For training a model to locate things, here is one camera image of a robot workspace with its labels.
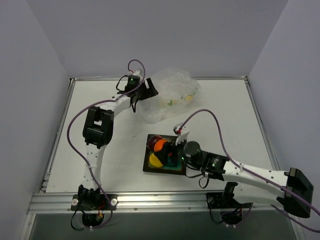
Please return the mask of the translucent white plastic bag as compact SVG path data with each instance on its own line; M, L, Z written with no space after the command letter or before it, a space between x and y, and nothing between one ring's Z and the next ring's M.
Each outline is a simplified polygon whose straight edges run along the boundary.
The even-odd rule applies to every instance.
M178 68L166 68L150 77L158 94L137 103L137 113L148 124L185 113L200 98L201 85L191 74Z

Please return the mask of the orange fake fruit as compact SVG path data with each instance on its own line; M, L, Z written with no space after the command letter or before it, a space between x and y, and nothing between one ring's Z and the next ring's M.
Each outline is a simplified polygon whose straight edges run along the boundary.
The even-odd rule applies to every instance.
M163 148L164 145L167 143L168 141L165 139L160 139L158 140L155 144L154 144L154 148L153 151L154 152L160 152Z

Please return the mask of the yellow fake fruit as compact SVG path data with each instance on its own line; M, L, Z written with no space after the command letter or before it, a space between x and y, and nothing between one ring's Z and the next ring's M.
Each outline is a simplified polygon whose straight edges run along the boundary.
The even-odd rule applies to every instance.
M154 168L162 168L164 166L154 153L149 156L149 163Z

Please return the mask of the dark brown fake fruit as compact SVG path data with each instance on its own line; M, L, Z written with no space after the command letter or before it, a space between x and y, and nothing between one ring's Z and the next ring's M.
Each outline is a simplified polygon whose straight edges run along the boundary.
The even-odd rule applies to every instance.
M153 151L157 141L161 140L160 135L152 135L146 142L146 146L149 150Z

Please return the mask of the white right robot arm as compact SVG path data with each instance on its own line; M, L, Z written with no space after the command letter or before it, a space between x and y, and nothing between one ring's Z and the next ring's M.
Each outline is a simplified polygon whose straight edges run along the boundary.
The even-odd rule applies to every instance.
M288 171L269 170L231 160L201 149L196 141L158 140L153 147L154 156L165 165L168 160L178 160L199 171L206 180L226 183L222 200L227 206L236 203L258 203L281 207L290 215L309 218L314 186L297 168Z

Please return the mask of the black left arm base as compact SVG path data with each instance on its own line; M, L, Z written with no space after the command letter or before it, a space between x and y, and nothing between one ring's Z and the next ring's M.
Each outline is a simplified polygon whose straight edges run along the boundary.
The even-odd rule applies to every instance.
M113 193L102 193L98 188L86 189L79 186L77 194L73 195L70 210L73 211L70 220L71 228L75 231L84 229L101 228L111 221L113 211L116 210L118 196ZM82 213L82 226L74 225L74 217L77 213Z

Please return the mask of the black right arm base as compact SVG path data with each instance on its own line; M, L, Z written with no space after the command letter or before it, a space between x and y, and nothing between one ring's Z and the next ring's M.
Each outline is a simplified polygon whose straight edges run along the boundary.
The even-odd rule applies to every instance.
M253 203L239 203L235 199L234 190L237 185L236 182L228 182L223 191L206 193L209 215L215 224L224 224L227 228L235 228L252 210ZM213 210L220 210L220 219L214 218Z

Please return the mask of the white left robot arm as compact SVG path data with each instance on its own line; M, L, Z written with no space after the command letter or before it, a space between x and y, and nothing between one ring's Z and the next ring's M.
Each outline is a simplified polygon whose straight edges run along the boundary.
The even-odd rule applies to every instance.
M88 109L82 136L86 145L86 169L78 188L78 196L90 210L95 210L101 203L101 169L103 155L113 137L115 117L122 111L136 108L138 101L158 95L151 78L141 80L140 75L128 75L124 90L100 106Z

